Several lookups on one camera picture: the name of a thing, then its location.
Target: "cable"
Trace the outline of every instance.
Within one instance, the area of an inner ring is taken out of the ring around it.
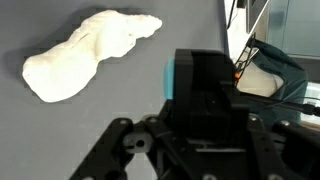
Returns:
[[[238,85],[239,80],[241,79],[242,75],[244,74],[245,69],[251,64],[251,54],[252,54],[252,49],[254,47],[254,44],[256,42],[256,33],[254,32],[248,42],[246,43],[246,47],[242,50],[240,57],[235,63],[236,68],[236,86]],[[241,61],[240,58],[242,57],[243,53],[245,52],[246,48],[250,46],[250,51],[248,53],[248,57],[245,61]]]
[[[314,98],[314,97],[296,97],[293,99],[294,100],[297,100],[297,99],[313,99],[313,100],[317,100],[317,101],[320,101],[320,98]],[[284,103],[287,103],[287,102],[290,102],[290,101],[282,101],[282,102],[278,102],[278,103],[273,103],[273,104],[270,104],[270,105],[267,105],[267,106],[263,106],[263,107],[259,107],[259,108],[253,108],[255,110],[261,110],[261,109],[265,109],[265,108],[270,108],[270,107],[273,107],[273,106],[277,106],[277,105],[280,105],[280,104],[284,104]]]
[[[231,12],[229,14],[229,21],[228,21],[228,25],[227,25],[227,30],[230,28],[231,26],[231,19],[232,19],[232,14],[233,14],[233,9],[234,9],[234,4],[236,3],[236,0],[233,0],[232,2],[232,7],[231,7]]]

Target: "teal component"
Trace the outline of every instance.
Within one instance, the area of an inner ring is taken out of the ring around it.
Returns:
[[[164,96],[173,99],[174,60],[169,60],[164,68]]]

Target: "white irregular object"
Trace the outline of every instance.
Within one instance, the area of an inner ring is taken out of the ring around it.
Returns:
[[[161,26],[162,21],[150,15],[98,13],[84,20],[66,42],[28,58],[22,76],[45,102],[70,98],[88,84],[101,60],[124,56],[138,38],[150,37]]]

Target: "gray table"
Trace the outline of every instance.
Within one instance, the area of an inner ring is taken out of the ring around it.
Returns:
[[[111,120],[138,121],[164,103],[163,68],[176,48],[227,51],[223,1],[3,0],[0,3],[0,179],[68,179]],[[66,40],[103,9],[163,20],[121,59],[101,63],[78,95],[42,102],[24,83],[26,57]],[[155,179],[144,156],[128,167],[133,179]]]

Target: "screw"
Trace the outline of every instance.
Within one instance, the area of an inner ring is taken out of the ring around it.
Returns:
[[[283,180],[283,178],[278,174],[270,174],[268,180]]]
[[[256,121],[257,120],[257,118],[253,117],[253,116],[251,116],[250,119],[251,119],[251,121]]]
[[[155,123],[155,122],[157,122],[157,120],[155,118],[152,118],[152,119],[150,119],[150,122]]]
[[[92,177],[85,177],[82,180],[94,180]]]
[[[124,120],[124,119],[121,120],[121,121],[120,121],[120,124],[127,124],[127,120]]]
[[[185,152],[187,149],[185,148],[185,147],[182,147],[181,149],[180,149],[180,151],[181,152]]]
[[[281,124],[283,124],[285,126],[289,126],[290,125],[289,121],[281,121]]]
[[[202,180],[217,180],[217,178],[212,174],[205,174],[203,175]]]

